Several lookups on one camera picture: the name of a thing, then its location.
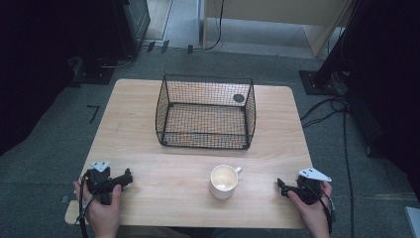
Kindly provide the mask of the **dark curtain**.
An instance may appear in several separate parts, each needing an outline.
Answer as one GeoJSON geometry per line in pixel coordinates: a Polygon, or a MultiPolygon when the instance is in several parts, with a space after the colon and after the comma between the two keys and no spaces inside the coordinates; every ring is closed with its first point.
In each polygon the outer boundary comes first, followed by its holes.
{"type": "Polygon", "coordinates": [[[0,156],[73,80],[70,58],[97,62],[111,19],[112,0],[0,0],[0,156]]]}
{"type": "Polygon", "coordinates": [[[370,152],[402,169],[420,201],[420,0],[358,0],[316,79],[342,71],[370,152]]]}

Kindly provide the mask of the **person's right hand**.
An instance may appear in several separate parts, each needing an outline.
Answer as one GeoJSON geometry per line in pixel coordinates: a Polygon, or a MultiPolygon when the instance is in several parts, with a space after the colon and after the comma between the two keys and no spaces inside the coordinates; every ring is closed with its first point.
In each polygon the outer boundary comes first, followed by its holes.
{"type": "Polygon", "coordinates": [[[295,204],[295,206],[299,210],[304,224],[306,225],[308,230],[328,229],[329,231],[329,222],[327,220],[327,215],[325,213],[324,208],[329,207],[330,205],[332,190],[332,186],[328,182],[324,181],[324,193],[321,196],[321,200],[323,201],[323,203],[317,201],[316,203],[311,205],[304,203],[294,191],[291,190],[288,193],[289,199],[295,204]]]}

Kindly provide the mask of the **black stand base plate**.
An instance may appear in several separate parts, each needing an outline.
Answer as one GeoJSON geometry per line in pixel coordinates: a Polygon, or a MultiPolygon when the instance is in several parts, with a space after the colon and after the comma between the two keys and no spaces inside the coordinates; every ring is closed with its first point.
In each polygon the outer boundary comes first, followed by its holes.
{"type": "Polygon", "coordinates": [[[344,95],[345,91],[339,87],[333,73],[312,70],[299,70],[299,76],[308,95],[344,95]]]}
{"type": "Polygon", "coordinates": [[[80,87],[82,84],[108,85],[114,73],[114,67],[105,65],[101,59],[83,59],[78,57],[72,65],[74,77],[70,87],[80,87]]]}

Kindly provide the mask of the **light wooden furniture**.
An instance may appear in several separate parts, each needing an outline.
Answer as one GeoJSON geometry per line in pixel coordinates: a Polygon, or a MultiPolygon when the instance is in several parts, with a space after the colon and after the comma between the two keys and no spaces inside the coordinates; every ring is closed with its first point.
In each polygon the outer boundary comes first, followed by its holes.
{"type": "Polygon", "coordinates": [[[207,47],[207,19],[303,25],[314,57],[320,57],[335,29],[345,26],[356,0],[199,0],[203,6],[202,46],[207,47]]]}

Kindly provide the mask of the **person's dark clothing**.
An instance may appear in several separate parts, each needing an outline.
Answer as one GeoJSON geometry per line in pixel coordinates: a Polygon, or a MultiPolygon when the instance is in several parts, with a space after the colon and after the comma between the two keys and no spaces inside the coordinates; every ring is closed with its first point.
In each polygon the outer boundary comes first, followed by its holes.
{"type": "Polygon", "coordinates": [[[271,231],[254,228],[170,228],[123,226],[118,238],[273,238],[271,231]]]}

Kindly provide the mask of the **white cup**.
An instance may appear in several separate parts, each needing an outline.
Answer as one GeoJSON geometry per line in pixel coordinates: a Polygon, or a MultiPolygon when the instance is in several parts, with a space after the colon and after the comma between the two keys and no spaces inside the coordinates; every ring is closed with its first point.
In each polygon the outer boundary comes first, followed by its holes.
{"type": "Polygon", "coordinates": [[[239,181],[242,172],[241,167],[233,168],[229,165],[219,165],[215,167],[211,174],[208,189],[217,199],[230,198],[239,181]]]}

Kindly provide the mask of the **black cabinet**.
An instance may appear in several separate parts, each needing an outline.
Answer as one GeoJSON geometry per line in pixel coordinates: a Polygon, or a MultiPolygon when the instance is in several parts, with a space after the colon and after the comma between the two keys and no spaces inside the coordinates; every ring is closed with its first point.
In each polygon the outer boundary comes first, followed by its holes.
{"type": "Polygon", "coordinates": [[[151,22],[147,0],[112,0],[117,24],[118,57],[135,57],[151,22]]]}

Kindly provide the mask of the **white flat object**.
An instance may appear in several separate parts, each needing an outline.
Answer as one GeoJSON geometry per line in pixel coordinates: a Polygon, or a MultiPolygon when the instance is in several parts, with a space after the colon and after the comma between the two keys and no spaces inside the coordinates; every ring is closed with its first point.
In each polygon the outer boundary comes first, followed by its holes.
{"type": "Polygon", "coordinates": [[[405,213],[413,238],[420,238],[420,208],[406,206],[405,213]]]}

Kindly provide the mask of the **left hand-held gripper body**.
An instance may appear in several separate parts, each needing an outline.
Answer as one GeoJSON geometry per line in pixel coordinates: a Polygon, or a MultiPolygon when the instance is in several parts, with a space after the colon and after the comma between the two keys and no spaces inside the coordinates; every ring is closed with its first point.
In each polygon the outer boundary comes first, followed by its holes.
{"type": "Polygon", "coordinates": [[[99,194],[100,202],[102,204],[110,205],[110,193],[114,190],[114,187],[117,184],[121,187],[125,186],[125,176],[111,178],[110,162],[92,162],[90,166],[92,169],[87,171],[88,190],[94,195],[99,194]]]}

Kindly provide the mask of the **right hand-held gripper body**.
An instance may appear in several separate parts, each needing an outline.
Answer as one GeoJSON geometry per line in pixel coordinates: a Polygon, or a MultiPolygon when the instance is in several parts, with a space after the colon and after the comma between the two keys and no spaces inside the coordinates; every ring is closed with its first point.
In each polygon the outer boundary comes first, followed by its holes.
{"type": "Polygon", "coordinates": [[[314,168],[307,168],[299,171],[297,187],[293,191],[300,199],[310,205],[318,201],[322,195],[322,182],[331,182],[332,179],[314,168]]]}

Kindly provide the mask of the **person's left hand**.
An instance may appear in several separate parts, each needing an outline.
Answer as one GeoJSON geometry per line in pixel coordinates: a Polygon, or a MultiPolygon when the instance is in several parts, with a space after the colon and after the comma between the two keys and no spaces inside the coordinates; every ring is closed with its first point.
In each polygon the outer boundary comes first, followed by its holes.
{"type": "Polygon", "coordinates": [[[122,187],[117,184],[111,192],[111,204],[104,205],[97,199],[93,199],[86,211],[86,218],[92,227],[96,229],[118,229],[121,222],[121,193],[122,187]]]}

